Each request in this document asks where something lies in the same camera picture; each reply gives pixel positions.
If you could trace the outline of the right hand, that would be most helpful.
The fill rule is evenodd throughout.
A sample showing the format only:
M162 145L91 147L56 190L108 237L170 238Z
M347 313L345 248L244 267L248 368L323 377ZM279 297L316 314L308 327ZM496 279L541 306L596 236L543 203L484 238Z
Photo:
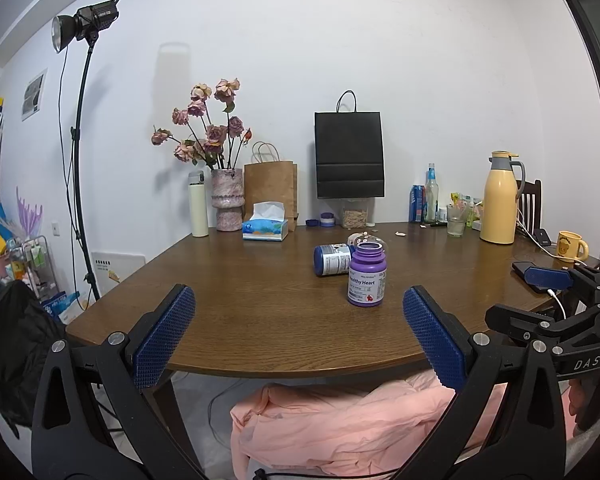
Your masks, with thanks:
M589 430L600 418L600 393L597 376L583 376L569 381L569 413L576 418L579 432Z

